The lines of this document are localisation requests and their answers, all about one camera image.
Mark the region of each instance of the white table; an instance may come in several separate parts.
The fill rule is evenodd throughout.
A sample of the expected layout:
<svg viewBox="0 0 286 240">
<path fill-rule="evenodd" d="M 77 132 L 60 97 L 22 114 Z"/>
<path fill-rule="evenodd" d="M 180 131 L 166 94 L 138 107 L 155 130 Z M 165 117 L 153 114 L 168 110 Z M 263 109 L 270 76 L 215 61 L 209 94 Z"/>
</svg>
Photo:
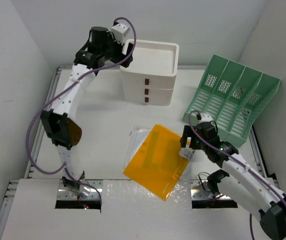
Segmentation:
<svg viewBox="0 0 286 240">
<path fill-rule="evenodd" d="M 250 240 L 249 213 L 242 207 L 192 209 L 190 184 L 179 181 L 166 202 L 134 181 L 124 180 L 125 155 L 134 126 L 152 128 L 162 124 L 181 134 L 184 111 L 191 102 L 203 70 L 178 71 L 172 103 L 168 107 L 126 102 L 119 70 L 98 74 L 82 99 L 76 122 L 83 129 L 79 155 L 86 178 L 105 179 L 102 213 L 98 210 L 55 209 L 59 178 L 39 172 L 22 179 L 11 207 L 2 240 L 99 239 L 99 240 Z M 70 70 L 63 70 L 56 93 L 62 90 Z M 41 136 L 37 163 L 45 170 L 60 166 L 58 153 L 46 136 Z M 240 153 L 256 167 L 248 141 Z M 192 175 L 212 173 L 218 167 L 201 151 L 195 154 Z M 268 240 L 254 220 L 256 239 Z"/>
</svg>

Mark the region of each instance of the green plastic organizer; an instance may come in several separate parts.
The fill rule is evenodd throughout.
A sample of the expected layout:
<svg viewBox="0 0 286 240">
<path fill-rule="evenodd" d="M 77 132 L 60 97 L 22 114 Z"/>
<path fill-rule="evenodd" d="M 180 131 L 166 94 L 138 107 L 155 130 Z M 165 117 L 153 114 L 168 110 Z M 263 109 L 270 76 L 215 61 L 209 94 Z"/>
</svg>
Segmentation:
<svg viewBox="0 0 286 240">
<path fill-rule="evenodd" d="M 240 147 L 279 84 L 279 78 L 213 55 L 183 121 L 188 123 L 192 110 L 208 113 L 217 123 L 221 140 Z M 196 125 L 196 114 L 192 117 Z"/>
</svg>

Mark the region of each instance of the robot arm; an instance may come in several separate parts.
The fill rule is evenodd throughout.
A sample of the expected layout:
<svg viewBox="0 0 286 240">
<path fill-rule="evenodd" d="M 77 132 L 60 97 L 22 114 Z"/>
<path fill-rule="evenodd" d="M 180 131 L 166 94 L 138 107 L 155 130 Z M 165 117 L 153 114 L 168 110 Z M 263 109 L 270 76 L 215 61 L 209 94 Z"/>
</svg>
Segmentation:
<svg viewBox="0 0 286 240">
<path fill-rule="evenodd" d="M 106 61 L 118 63 L 129 55 L 133 48 L 131 43 L 127 54 L 122 53 L 128 30 L 128 26 L 118 22 L 114 22 L 110 30 L 100 26 L 92 27 L 85 45 L 76 53 L 72 72 L 64 90 L 73 84 L 76 85 L 60 97 L 50 110 L 44 110 L 40 115 L 47 136 L 56 146 L 61 162 L 65 164 L 73 179 L 79 180 L 84 175 L 77 151 L 82 130 L 75 123 L 75 115 L 83 94 L 98 71 L 86 73 L 103 67 Z M 131 56 L 122 66 L 128 67 L 132 60 Z"/>
<path fill-rule="evenodd" d="M 285 202 L 286 194 L 271 184 L 267 187 L 253 176 L 252 172 L 257 175 L 259 173 L 251 168 L 238 150 L 229 142 L 220 141 L 218 129 L 212 125 L 213 119 L 210 115 L 201 113 L 197 118 L 199 123 L 193 128 L 199 136 L 240 162 L 208 147 L 193 133 L 189 125 L 184 127 L 181 147 L 185 148 L 187 138 L 191 137 L 190 148 L 203 150 L 208 159 L 221 168 L 207 178 L 207 185 L 211 192 L 225 194 L 249 211 L 260 222 L 262 229 L 271 239 L 284 239 L 286 237 L 286 208 L 269 187 L 282 196 Z"/>
</svg>

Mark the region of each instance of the gray wall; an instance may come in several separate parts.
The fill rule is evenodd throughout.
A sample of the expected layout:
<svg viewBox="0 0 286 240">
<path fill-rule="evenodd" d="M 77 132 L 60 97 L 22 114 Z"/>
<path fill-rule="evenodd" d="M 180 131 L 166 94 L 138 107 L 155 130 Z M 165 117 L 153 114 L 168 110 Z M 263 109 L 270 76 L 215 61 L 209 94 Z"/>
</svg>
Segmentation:
<svg viewBox="0 0 286 240">
<path fill-rule="evenodd" d="M 286 191 L 286 1 L 270 0 L 241 62 L 282 79 L 279 91 L 255 122 L 270 172 Z"/>
<path fill-rule="evenodd" d="M 0 0 L 0 206 L 8 181 L 24 176 L 25 132 L 51 76 L 10 0 Z"/>
<path fill-rule="evenodd" d="M 180 46 L 181 65 L 237 60 L 267 0 L 11 0 L 52 67 L 71 64 L 92 26 L 129 18 L 139 39 Z"/>
</svg>

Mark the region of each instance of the white storage box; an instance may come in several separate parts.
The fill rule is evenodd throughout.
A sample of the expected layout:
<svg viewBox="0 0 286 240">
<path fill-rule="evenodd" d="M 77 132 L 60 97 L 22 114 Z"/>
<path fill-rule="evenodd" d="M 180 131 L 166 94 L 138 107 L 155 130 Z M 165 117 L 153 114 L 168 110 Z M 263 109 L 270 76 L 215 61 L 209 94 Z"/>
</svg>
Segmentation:
<svg viewBox="0 0 286 240">
<path fill-rule="evenodd" d="M 124 52 L 133 39 L 126 41 Z M 177 74 L 179 46 L 175 43 L 137 40 L 133 62 L 121 67 L 127 101 L 168 106 Z"/>
</svg>

